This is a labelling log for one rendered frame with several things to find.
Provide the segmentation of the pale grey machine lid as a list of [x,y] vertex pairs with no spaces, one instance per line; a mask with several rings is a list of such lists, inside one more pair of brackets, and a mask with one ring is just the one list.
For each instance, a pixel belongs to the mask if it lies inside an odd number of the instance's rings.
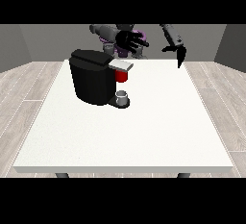
[[125,62],[122,60],[118,60],[118,59],[113,59],[110,63],[109,63],[109,68],[117,70],[117,71],[121,71],[121,72],[128,72],[134,65],[130,62]]

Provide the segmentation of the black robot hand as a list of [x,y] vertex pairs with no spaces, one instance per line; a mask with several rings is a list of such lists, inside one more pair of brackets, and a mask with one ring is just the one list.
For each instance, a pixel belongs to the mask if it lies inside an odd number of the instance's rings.
[[120,31],[116,36],[116,44],[118,47],[136,53],[139,46],[148,47],[149,43],[142,39],[142,33],[134,33],[130,31]]
[[172,51],[177,53],[178,67],[181,67],[185,60],[186,48],[183,45],[169,45],[162,49],[162,52]]

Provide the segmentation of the small grey cup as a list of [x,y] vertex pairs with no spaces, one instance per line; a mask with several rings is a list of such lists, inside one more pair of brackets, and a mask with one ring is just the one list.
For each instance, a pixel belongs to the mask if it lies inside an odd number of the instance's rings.
[[125,106],[128,104],[128,93],[125,90],[118,90],[115,93],[116,104],[119,106]]

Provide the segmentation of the black coffee machine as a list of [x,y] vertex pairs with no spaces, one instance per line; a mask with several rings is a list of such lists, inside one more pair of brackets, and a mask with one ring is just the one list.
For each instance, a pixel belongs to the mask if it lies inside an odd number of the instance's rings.
[[76,95],[82,101],[91,105],[111,105],[118,109],[126,109],[128,104],[116,104],[115,71],[109,68],[109,63],[115,57],[94,50],[77,49],[71,54],[69,65]]

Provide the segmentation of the grey purple robot trunk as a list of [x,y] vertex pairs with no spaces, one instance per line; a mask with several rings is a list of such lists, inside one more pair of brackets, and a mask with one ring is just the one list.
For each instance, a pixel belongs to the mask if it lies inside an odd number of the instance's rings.
[[[134,33],[142,33],[140,31],[135,31],[134,26],[135,26],[134,24],[116,24],[113,28],[116,28],[120,31],[130,31],[130,32],[134,32]],[[132,57],[135,59],[143,59],[144,58],[144,56],[142,55],[142,52],[143,52],[143,48],[145,46],[139,46],[138,49],[136,50],[136,53],[134,54],[128,50],[125,50],[125,49],[118,47],[116,42],[109,42],[109,41],[106,41],[105,39],[103,39],[101,37],[99,37],[99,38],[103,42],[103,51],[105,53],[108,53],[112,56],[114,54],[117,54],[117,56],[119,58],[127,58],[129,54],[131,54]],[[144,41],[146,41],[144,34],[143,34],[142,39]]]

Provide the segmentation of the red pod holder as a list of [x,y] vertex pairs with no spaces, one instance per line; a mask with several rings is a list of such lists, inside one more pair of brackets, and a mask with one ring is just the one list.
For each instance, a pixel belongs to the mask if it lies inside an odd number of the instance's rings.
[[115,81],[118,83],[124,83],[128,80],[128,73],[116,70],[115,71]]

